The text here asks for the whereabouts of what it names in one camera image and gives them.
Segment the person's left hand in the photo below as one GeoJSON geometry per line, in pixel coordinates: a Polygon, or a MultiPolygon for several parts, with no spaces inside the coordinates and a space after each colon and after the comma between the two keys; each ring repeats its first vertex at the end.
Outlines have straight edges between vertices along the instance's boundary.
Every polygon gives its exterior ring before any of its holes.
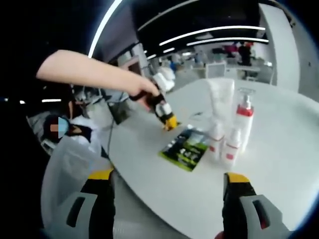
{"type": "Polygon", "coordinates": [[[139,76],[128,81],[127,92],[131,97],[136,97],[141,92],[145,92],[145,94],[142,97],[139,97],[136,102],[144,106],[147,111],[151,109],[150,105],[147,103],[147,96],[152,95],[156,97],[160,94],[158,88],[153,82],[139,76]]]}

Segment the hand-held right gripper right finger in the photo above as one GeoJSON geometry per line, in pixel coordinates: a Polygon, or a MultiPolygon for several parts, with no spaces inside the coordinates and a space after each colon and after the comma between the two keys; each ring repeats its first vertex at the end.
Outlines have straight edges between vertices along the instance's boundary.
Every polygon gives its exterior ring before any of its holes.
{"type": "Polygon", "coordinates": [[[244,175],[224,174],[223,236],[225,239],[282,239],[281,211],[264,195],[256,194],[244,175]]]}

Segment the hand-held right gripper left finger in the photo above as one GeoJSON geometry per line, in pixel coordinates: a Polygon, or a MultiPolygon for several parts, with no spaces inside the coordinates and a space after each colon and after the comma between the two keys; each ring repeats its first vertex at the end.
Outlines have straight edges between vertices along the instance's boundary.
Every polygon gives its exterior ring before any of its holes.
{"type": "Polygon", "coordinates": [[[112,239],[115,216],[114,169],[91,173],[81,190],[65,207],[63,237],[65,239],[112,239]]]}

